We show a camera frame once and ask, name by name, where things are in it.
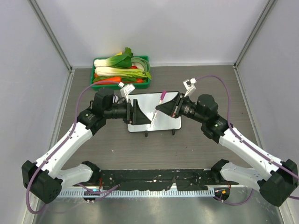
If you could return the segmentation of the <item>small whiteboard with black frame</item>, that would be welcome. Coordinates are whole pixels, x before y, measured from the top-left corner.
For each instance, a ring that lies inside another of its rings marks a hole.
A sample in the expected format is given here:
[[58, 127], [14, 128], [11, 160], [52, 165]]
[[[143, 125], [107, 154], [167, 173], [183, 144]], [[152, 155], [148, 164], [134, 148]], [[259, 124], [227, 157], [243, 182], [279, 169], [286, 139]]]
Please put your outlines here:
[[[144, 93], [144, 94], [132, 94], [129, 95], [129, 99], [133, 102], [134, 99], [137, 99], [138, 104], [142, 112], [148, 117], [148, 119], [152, 120], [155, 114], [155, 107], [158, 105], [160, 97], [162, 93]], [[181, 128], [181, 118], [171, 118], [165, 115], [162, 112], [158, 112], [153, 124], [146, 125], [128, 125], [128, 131], [130, 133], [136, 132], [152, 132], [152, 131], [164, 131], [171, 130], [175, 133], [174, 130], [178, 130]]]

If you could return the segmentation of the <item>pink white marker pen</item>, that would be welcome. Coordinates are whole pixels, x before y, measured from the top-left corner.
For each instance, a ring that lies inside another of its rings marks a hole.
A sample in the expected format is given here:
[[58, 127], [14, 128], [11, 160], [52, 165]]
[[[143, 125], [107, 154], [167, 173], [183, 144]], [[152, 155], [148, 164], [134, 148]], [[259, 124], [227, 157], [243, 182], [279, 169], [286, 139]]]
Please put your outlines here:
[[[167, 93], [167, 91], [163, 91], [163, 92], [162, 92], [162, 94], [161, 94], [161, 96], [160, 96], [159, 103], [158, 103], [159, 105], [162, 104], [162, 102], [163, 102], [163, 100], [164, 100], [164, 97], [165, 97], [166, 93]], [[152, 118], [152, 120], [151, 120], [150, 127], [153, 126], [154, 121], [155, 121], [156, 116], [157, 116], [157, 113], [158, 113], [158, 110], [155, 110], [154, 115], [153, 115], [153, 118]]]

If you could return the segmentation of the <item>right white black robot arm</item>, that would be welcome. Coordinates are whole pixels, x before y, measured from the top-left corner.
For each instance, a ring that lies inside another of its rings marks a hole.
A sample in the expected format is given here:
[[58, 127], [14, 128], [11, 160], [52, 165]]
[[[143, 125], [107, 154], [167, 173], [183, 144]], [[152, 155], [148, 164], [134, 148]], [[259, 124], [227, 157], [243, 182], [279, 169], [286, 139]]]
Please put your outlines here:
[[237, 182], [256, 191], [273, 206], [279, 207], [299, 185], [295, 162], [275, 157], [249, 141], [225, 118], [218, 114], [218, 104], [213, 96], [203, 94], [196, 103], [178, 93], [172, 100], [159, 104], [156, 109], [172, 118], [186, 116], [202, 124], [203, 134], [220, 144], [251, 167], [239, 167], [227, 160], [217, 162], [211, 179], [216, 184]]

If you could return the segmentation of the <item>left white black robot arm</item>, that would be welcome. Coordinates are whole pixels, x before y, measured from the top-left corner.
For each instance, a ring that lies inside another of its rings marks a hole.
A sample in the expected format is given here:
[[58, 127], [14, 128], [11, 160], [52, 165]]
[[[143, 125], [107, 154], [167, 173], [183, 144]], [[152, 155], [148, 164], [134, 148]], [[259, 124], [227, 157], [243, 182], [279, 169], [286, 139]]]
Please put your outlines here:
[[78, 183], [95, 186], [100, 179], [100, 169], [94, 163], [84, 161], [67, 170], [62, 170], [62, 167], [108, 119], [122, 119], [129, 125], [151, 123], [140, 109], [138, 101], [128, 98], [134, 88], [132, 84], [122, 87], [119, 102], [115, 102], [112, 89], [102, 88], [97, 91], [89, 107], [81, 113], [75, 113], [73, 125], [51, 150], [35, 162], [24, 162], [21, 171], [26, 193], [32, 193], [45, 204], [49, 204], [57, 198], [61, 190], [70, 186]]

